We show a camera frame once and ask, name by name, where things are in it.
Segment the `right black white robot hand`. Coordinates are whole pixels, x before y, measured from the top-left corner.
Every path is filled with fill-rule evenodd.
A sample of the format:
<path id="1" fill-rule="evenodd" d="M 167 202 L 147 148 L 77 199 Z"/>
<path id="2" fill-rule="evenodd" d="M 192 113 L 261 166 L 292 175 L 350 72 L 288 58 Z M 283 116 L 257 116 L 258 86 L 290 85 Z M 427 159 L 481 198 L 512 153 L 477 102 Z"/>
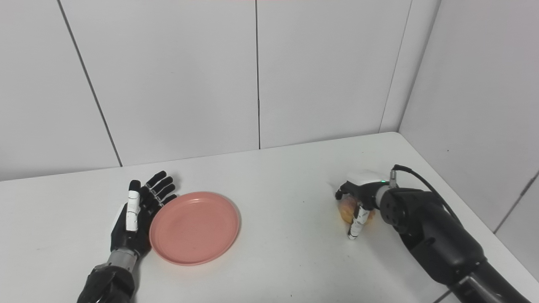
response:
<path id="1" fill-rule="evenodd" d="M 369 216 L 379 209 L 379 191 L 389 188 L 389 177 L 371 170 L 349 173 L 334 196 L 340 206 L 352 211 L 347 236 L 356 239 Z"/>

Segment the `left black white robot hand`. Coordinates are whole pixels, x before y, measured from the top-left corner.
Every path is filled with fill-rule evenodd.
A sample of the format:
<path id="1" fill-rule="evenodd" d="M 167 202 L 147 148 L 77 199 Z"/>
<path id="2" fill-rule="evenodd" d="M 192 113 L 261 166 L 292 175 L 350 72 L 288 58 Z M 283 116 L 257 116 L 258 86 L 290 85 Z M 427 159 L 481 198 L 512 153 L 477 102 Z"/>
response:
<path id="1" fill-rule="evenodd" d="M 151 250 L 149 230 L 158 212 L 177 197 L 173 177 L 162 170 L 142 183 L 131 180 L 128 200 L 110 234 L 110 251 L 129 250 L 138 258 Z"/>

